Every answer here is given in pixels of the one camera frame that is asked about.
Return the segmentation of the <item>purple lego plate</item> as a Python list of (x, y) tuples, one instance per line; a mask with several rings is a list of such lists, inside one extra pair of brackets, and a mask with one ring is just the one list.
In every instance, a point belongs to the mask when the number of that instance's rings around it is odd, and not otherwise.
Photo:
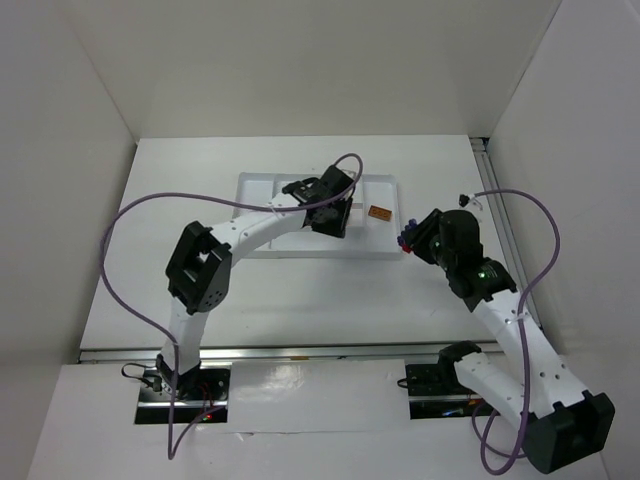
[(416, 221), (415, 218), (411, 218), (411, 219), (408, 220), (408, 223), (403, 227), (403, 230), (397, 236), (397, 243), (400, 246), (400, 248), (401, 248), (402, 244), (406, 244), (406, 245), (409, 246), (409, 244), (407, 243), (407, 240), (412, 237), (412, 231), (417, 226), (418, 226), (418, 222)]

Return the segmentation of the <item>orange lego plate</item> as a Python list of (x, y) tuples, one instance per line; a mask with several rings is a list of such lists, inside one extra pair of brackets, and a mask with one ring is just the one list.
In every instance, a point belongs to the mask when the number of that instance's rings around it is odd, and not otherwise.
[(368, 216), (377, 220), (390, 222), (392, 219), (393, 212), (389, 209), (371, 205), (368, 210)]

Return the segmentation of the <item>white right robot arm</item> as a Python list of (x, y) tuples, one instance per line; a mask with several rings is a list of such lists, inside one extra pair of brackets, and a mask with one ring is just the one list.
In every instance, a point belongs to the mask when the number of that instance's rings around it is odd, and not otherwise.
[(516, 443), (539, 472), (549, 474), (600, 452), (615, 407), (593, 394), (557, 354), (525, 307), (507, 269), (485, 256), (476, 217), (433, 210), (403, 228), (402, 249), (440, 267), (453, 294), (494, 336), (517, 374), (496, 367), (472, 341), (439, 353), (441, 377), (482, 397), (517, 431)]

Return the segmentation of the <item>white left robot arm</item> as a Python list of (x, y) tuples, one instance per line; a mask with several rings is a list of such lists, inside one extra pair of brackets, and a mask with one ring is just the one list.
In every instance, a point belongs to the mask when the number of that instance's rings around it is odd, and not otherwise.
[(354, 180), (331, 165), (319, 178), (284, 186), (257, 211), (213, 227), (198, 221), (185, 227), (166, 268), (172, 338), (156, 359), (156, 368), (178, 396), (196, 383), (205, 325), (229, 292), (232, 268), (263, 245), (305, 227), (344, 237), (353, 190)]

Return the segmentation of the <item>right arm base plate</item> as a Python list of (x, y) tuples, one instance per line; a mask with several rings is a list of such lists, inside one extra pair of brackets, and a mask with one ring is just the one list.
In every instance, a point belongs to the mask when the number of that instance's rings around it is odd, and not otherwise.
[(408, 394), (411, 420), (488, 416), (492, 409), (472, 390), (445, 381), (437, 364), (407, 364), (397, 385)]

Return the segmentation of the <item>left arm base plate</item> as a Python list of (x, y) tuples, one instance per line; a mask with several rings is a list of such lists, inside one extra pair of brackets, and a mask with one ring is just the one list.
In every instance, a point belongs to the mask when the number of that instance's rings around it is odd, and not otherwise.
[[(201, 423), (226, 423), (231, 369), (229, 366), (204, 368), (195, 384), (186, 392), (178, 393), (174, 422), (188, 424), (198, 415), (210, 413)], [(133, 375), (141, 385), (134, 423), (137, 425), (166, 425), (168, 423), (171, 390), (155, 368), (145, 368)]]

